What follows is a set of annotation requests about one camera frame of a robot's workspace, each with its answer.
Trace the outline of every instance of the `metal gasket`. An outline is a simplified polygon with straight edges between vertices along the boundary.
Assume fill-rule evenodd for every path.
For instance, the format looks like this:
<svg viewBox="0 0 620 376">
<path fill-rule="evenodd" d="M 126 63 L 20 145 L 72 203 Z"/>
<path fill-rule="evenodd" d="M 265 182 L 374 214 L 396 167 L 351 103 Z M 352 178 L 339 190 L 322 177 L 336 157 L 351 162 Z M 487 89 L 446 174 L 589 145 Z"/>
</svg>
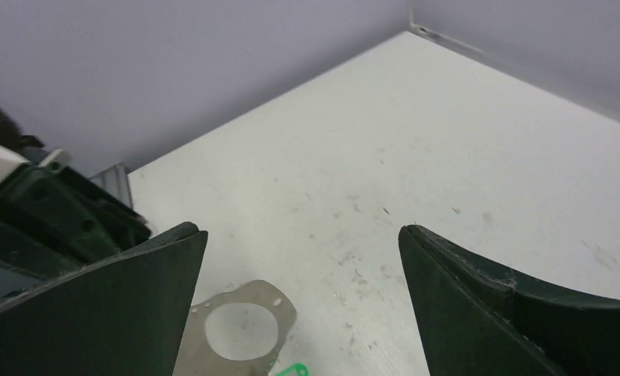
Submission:
<svg viewBox="0 0 620 376">
<path fill-rule="evenodd" d="M 278 323 L 278 341 L 268 354 L 252 360 L 228 360 L 209 346 L 204 332 L 208 316 L 220 306 L 250 303 L 266 308 Z M 228 374 L 260 376 L 269 374 L 284 345 L 287 333 L 296 321 L 296 309 L 277 287 L 264 280 L 253 280 L 234 291 L 218 294 L 190 307 L 186 329 L 178 349 L 174 376 Z"/>
</svg>

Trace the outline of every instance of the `small hole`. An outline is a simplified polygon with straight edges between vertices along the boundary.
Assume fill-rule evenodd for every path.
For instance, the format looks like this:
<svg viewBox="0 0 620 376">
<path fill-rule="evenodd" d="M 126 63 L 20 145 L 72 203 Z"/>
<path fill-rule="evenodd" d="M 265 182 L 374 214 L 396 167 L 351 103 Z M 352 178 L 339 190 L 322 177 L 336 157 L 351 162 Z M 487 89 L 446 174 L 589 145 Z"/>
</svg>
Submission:
<svg viewBox="0 0 620 376">
<path fill-rule="evenodd" d="M 42 201 L 47 197 L 47 191 L 43 190 L 42 188 L 38 188 L 37 190 L 34 190 L 34 192 L 31 194 L 31 198 L 34 199 L 34 201 Z"/>
<path fill-rule="evenodd" d="M 84 222 L 82 222 L 82 230 L 85 232 L 89 232 L 93 230 L 94 227 L 96 227 L 96 223 L 91 220 L 87 219 Z"/>
</svg>

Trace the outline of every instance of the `table surface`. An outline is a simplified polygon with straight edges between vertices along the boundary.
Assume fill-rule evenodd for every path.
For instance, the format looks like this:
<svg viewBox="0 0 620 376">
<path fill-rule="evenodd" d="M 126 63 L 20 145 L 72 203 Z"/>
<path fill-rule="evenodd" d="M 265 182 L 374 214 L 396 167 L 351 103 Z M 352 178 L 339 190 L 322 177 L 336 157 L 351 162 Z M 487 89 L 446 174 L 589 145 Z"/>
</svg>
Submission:
<svg viewBox="0 0 620 376">
<path fill-rule="evenodd" d="M 620 124 L 410 33 L 129 179 L 159 231 L 208 230 L 194 303 L 256 279 L 291 299 L 274 371 L 428 374 L 397 245 L 410 223 L 620 298 Z"/>
</svg>

